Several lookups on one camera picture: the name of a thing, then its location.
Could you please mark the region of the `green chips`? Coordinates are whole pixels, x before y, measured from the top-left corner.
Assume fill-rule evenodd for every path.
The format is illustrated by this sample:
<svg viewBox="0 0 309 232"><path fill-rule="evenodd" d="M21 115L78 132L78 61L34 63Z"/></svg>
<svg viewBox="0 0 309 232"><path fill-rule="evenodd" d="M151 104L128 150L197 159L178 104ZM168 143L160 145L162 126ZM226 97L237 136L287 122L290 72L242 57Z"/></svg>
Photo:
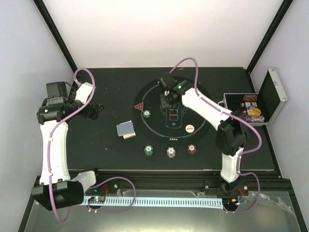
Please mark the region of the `green chips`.
<svg viewBox="0 0 309 232"><path fill-rule="evenodd" d="M149 117L151 116L151 112L150 112L149 110L145 110L145 111L143 112L143 116L144 116L145 118L149 118Z"/></svg>

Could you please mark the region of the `red triangular all-in button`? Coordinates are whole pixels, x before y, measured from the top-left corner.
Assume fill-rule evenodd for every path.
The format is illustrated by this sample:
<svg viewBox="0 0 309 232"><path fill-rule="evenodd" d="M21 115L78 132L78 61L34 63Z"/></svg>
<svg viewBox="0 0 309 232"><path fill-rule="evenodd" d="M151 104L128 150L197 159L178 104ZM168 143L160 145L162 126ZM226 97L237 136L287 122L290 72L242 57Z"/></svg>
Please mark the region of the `red triangular all-in button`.
<svg viewBox="0 0 309 232"><path fill-rule="evenodd" d="M139 111L141 111L141 112L143 112L143 109L144 109L144 102L140 102L140 103L134 105L134 108L137 109L137 110L139 110Z"/></svg>

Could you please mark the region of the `white dealer button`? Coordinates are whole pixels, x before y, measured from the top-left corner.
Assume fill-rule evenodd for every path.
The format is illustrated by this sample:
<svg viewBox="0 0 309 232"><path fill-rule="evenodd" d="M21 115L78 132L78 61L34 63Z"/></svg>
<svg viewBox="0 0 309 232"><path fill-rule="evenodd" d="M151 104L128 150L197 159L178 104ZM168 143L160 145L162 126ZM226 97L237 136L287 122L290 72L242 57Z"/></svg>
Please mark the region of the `white dealer button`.
<svg viewBox="0 0 309 232"><path fill-rule="evenodd" d="M195 127L191 124L186 125L185 130L187 133L193 133L195 131Z"/></svg>

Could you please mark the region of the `red chip stack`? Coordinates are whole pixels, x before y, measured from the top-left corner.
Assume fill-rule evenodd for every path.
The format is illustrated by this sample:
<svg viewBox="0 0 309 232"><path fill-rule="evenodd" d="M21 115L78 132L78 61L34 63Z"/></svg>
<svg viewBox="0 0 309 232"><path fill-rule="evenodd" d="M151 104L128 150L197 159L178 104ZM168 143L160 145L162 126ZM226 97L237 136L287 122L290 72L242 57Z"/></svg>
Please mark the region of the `red chip stack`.
<svg viewBox="0 0 309 232"><path fill-rule="evenodd" d="M195 154L197 151L196 146L194 144L188 145L187 149L188 149L188 153L191 155Z"/></svg>

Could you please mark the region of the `green chip stack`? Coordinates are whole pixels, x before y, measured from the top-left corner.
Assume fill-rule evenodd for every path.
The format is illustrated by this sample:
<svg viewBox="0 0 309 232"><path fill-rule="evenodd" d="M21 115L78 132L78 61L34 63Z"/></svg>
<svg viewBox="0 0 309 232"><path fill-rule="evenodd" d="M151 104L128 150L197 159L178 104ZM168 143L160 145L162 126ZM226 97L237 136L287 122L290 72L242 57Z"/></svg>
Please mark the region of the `green chip stack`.
<svg viewBox="0 0 309 232"><path fill-rule="evenodd" d="M151 145L146 145L145 148L144 148L144 153L145 155L147 156L151 156L154 152L154 149Z"/></svg>

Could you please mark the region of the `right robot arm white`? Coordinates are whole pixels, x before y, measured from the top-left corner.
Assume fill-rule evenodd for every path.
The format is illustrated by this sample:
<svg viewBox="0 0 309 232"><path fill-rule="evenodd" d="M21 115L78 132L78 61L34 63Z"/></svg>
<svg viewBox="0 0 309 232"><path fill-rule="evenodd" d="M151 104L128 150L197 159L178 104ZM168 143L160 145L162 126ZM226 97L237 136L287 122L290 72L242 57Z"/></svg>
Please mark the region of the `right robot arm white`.
<svg viewBox="0 0 309 232"><path fill-rule="evenodd" d="M236 114L210 100L186 80L178 82L161 77L158 84L163 89L160 94L163 108L175 108L181 104L203 117L217 131L215 144L222 153L219 188L225 195L232 194L237 189L240 156L248 139L244 126L233 118Z"/></svg>

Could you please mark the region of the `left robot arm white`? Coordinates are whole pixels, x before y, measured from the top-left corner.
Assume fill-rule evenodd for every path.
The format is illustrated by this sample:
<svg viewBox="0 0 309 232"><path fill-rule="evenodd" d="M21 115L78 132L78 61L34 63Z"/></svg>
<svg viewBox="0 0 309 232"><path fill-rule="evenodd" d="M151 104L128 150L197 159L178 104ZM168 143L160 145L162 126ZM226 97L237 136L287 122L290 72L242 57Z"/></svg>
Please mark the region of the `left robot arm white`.
<svg viewBox="0 0 309 232"><path fill-rule="evenodd" d="M60 209L81 204L86 190L98 193L104 182L91 169L71 178L66 156L68 121L61 122L70 114L97 119L103 106L87 104L93 86L83 83L78 89L68 93L66 82L53 82L46 85L47 98L37 112L43 138L43 163L39 186L31 190L32 197L45 209Z"/></svg>

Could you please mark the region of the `round black poker mat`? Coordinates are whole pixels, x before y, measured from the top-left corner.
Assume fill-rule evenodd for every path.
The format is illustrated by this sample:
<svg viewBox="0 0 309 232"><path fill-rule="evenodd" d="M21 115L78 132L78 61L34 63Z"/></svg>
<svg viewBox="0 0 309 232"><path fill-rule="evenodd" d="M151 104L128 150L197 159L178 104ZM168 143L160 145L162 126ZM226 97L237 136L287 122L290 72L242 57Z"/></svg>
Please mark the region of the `round black poker mat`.
<svg viewBox="0 0 309 232"><path fill-rule="evenodd" d="M153 80L140 89L134 99L134 104L144 102L144 109L151 112L149 118L143 112L133 109L134 128L151 141L160 144L194 144L214 132L213 126L195 111L178 105L176 108L161 107L159 95L162 88L159 81ZM195 127L193 133L187 133L186 125Z"/></svg>

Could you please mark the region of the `blue-backed playing card deck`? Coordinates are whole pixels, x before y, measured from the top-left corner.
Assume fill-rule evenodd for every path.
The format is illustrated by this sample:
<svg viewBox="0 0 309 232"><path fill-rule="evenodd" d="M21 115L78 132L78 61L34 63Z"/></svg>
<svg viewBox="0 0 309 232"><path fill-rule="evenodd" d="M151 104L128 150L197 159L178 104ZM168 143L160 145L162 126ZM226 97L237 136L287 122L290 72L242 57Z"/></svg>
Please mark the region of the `blue-backed playing card deck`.
<svg viewBox="0 0 309 232"><path fill-rule="evenodd" d="M128 121L128 122L124 122L124 123L120 123L116 125L116 130L117 130L117 135L119 137L133 134L135 132L132 121Z"/></svg>

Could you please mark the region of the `brown chips row in case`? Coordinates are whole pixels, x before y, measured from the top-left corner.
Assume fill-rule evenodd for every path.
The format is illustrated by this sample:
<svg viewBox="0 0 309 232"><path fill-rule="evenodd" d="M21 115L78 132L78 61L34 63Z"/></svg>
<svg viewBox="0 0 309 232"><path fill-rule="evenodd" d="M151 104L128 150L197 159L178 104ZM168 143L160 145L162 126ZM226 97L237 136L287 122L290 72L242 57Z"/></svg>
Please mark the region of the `brown chips row in case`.
<svg viewBox="0 0 309 232"><path fill-rule="evenodd" d="M245 95L243 97L243 100L245 102L257 102L258 96L257 95Z"/></svg>

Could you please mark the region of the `boxed card deck in case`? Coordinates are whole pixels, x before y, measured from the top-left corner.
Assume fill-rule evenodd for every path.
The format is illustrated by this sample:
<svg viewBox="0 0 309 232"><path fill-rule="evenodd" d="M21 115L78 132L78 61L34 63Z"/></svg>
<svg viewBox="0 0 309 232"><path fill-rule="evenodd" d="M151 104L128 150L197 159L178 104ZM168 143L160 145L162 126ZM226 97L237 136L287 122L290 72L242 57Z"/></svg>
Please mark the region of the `boxed card deck in case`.
<svg viewBox="0 0 309 232"><path fill-rule="evenodd" d="M247 115L253 116L253 109L257 108L256 102L245 102Z"/></svg>

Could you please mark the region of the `purple chips row in case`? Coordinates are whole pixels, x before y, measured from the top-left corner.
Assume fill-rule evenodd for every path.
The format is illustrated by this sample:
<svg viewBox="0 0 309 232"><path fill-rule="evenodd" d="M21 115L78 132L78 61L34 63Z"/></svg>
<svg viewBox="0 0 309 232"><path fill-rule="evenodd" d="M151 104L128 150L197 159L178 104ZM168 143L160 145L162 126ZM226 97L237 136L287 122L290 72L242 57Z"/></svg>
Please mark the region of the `purple chips row in case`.
<svg viewBox="0 0 309 232"><path fill-rule="evenodd" d="M264 123L265 121L264 116L246 116L245 119L248 123Z"/></svg>

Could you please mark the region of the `yellow round button in case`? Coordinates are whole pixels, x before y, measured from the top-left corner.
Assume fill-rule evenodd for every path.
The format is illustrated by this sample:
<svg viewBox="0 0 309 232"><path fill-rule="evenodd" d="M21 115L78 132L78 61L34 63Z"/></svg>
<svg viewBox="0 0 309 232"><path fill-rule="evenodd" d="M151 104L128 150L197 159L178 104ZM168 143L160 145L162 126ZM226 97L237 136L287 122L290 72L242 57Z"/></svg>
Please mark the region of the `yellow round button in case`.
<svg viewBox="0 0 309 232"><path fill-rule="evenodd" d="M261 110L258 108L254 108L253 109L253 115L254 116L260 116L261 115Z"/></svg>

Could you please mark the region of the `left controller circuit board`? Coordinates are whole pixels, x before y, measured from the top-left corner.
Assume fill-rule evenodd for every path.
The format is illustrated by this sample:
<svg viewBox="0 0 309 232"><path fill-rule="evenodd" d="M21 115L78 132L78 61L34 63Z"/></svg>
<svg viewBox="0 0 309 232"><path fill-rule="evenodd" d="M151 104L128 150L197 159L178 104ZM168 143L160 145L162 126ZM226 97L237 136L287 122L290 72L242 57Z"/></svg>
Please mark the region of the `left controller circuit board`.
<svg viewBox="0 0 309 232"><path fill-rule="evenodd" d="M88 199L88 203L104 203L105 196L93 196Z"/></svg>

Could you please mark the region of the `controller circuit board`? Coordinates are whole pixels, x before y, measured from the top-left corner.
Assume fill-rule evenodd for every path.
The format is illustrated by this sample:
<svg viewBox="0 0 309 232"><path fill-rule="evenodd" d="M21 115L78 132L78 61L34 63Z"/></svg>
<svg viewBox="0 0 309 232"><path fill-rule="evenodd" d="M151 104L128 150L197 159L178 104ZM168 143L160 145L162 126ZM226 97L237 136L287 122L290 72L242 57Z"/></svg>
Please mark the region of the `controller circuit board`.
<svg viewBox="0 0 309 232"><path fill-rule="evenodd" d="M88 203L104 203L105 196L93 196L88 199Z"/></svg>
<svg viewBox="0 0 309 232"><path fill-rule="evenodd" d="M231 198L231 199L223 199L222 203L224 206L235 206L245 204L247 202L246 198Z"/></svg>

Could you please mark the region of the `aluminium poker case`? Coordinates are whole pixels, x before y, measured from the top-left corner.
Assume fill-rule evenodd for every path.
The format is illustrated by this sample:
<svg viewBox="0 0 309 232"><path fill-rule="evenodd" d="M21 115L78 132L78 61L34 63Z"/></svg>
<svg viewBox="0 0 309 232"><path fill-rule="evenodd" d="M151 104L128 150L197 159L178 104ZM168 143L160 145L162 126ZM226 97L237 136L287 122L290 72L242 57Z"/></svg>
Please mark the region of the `aluminium poker case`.
<svg viewBox="0 0 309 232"><path fill-rule="evenodd" d="M219 102L231 111L239 110L252 125L272 123L288 102L288 97L275 69L268 69L257 93L225 93Z"/></svg>

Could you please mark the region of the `right controller circuit board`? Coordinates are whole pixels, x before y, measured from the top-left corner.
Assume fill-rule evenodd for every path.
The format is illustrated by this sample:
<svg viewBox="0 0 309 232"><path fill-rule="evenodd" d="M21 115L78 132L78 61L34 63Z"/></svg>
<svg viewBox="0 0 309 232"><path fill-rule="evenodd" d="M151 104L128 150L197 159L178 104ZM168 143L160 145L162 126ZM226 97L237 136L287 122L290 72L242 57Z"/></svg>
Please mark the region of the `right controller circuit board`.
<svg viewBox="0 0 309 232"><path fill-rule="evenodd" d="M223 199L222 203L224 206L235 206L245 204L247 202L246 198L231 198L231 199Z"/></svg>

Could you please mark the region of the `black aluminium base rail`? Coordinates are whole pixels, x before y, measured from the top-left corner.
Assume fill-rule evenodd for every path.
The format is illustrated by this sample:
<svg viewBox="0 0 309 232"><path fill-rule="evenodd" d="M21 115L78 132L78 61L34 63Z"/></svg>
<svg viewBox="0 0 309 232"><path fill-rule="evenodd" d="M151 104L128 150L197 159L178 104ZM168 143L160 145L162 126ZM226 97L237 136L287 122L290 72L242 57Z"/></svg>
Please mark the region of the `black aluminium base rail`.
<svg viewBox="0 0 309 232"><path fill-rule="evenodd" d="M276 171L254 171L258 176L261 191L286 191L294 193L289 179L277 175ZM219 171L97 171L98 182L110 177L125 177L136 189L154 190L206 190L214 189L220 181Z"/></svg>

